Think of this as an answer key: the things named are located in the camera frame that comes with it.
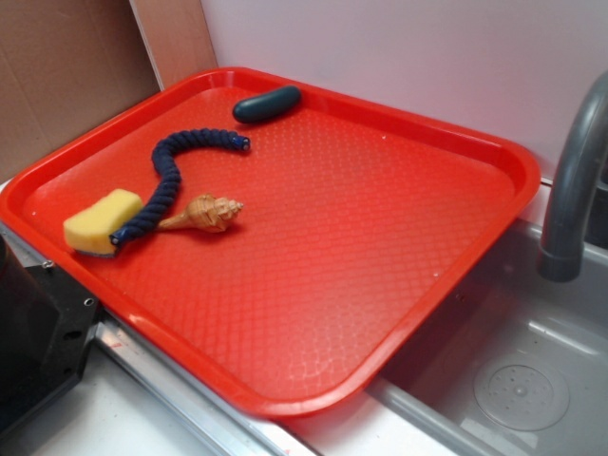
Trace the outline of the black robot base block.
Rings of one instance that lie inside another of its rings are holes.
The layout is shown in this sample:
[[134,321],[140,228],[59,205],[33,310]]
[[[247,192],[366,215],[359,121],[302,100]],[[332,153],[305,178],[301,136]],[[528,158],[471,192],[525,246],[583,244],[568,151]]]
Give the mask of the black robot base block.
[[77,385],[98,298],[51,263],[24,266],[1,241],[1,436]]

